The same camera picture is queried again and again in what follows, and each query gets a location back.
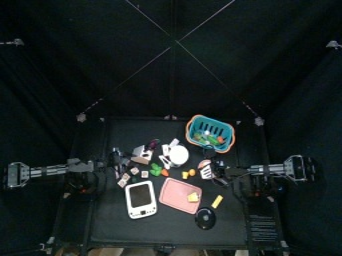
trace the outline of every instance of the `pink card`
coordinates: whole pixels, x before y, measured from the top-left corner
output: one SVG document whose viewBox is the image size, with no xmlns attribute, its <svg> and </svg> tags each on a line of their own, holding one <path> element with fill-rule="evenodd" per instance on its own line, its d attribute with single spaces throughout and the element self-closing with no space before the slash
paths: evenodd
<svg viewBox="0 0 342 256">
<path fill-rule="evenodd" d="M 187 196 L 194 192 L 199 195 L 198 202 L 188 202 Z M 202 198 L 202 189 L 188 183 L 167 178 L 162 187 L 159 202 L 171 206 L 172 208 L 184 211 L 190 214 L 195 214 L 198 211 Z"/>
</svg>

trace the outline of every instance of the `white cup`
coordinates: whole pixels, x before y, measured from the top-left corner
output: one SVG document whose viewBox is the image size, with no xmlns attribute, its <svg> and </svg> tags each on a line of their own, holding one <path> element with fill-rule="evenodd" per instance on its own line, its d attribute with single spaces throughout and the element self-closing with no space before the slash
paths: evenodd
<svg viewBox="0 0 342 256">
<path fill-rule="evenodd" d="M 188 160 L 188 151 L 184 146 L 176 145 L 168 153 L 171 167 L 180 167 Z"/>
</svg>

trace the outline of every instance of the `yellow butter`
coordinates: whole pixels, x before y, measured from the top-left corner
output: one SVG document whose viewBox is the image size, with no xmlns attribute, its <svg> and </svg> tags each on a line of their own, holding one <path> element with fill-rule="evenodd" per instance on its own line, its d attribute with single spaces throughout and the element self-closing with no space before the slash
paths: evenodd
<svg viewBox="0 0 342 256">
<path fill-rule="evenodd" d="M 187 196 L 187 201 L 188 201 L 190 203 L 196 203 L 198 200 L 199 200 L 199 195 L 198 195 L 196 192 L 194 192 L 192 194 L 190 194 L 190 195 Z"/>
<path fill-rule="evenodd" d="M 214 209 L 218 208 L 222 199 L 223 199 L 223 196 L 218 195 L 218 197 L 216 197 L 216 199 L 215 199 L 215 201 L 214 201 L 214 203 L 212 203 L 212 205 L 211 205 L 211 207 L 212 207 Z"/>
</svg>

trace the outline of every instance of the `teal basket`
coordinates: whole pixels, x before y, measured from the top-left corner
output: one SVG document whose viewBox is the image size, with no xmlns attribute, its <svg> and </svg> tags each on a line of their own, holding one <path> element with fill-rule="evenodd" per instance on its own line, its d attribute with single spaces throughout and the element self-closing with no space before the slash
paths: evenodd
<svg viewBox="0 0 342 256">
<path fill-rule="evenodd" d="M 218 137 L 222 137 L 223 143 L 219 145 L 208 145 L 203 140 L 195 139 L 195 135 L 203 134 L 206 131 L 210 132 L 211 138 L 216 139 Z M 235 143 L 235 130 L 230 124 L 203 115 L 195 115 L 187 123 L 186 139 L 196 146 L 203 148 L 212 146 L 218 153 L 226 153 Z"/>
</svg>

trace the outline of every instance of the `black backdrop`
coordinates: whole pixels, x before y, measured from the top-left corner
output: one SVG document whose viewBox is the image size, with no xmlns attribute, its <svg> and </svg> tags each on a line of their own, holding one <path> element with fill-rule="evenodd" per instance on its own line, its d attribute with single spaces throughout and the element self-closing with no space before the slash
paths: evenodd
<svg viewBox="0 0 342 256">
<path fill-rule="evenodd" d="M 326 44 L 341 39 L 341 1 L 4 0 L 0 8 L 0 42 L 25 43 L 0 45 L 1 169 L 64 163 L 84 111 L 260 115 L 272 162 L 301 153 L 325 171 L 315 188 L 290 188 L 288 240 L 303 255 L 339 254 L 341 52 Z M 31 196 L 27 219 L 15 214 L 17 200 L 25 209 L 25 195 L 41 191 L 51 193 Z M 45 240 L 55 209 L 33 205 L 47 201 L 55 205 L 51 186 L 3 195 L 1 248 Z M 29 237 L 21 227 L 37 214 Z"/>
</svg>

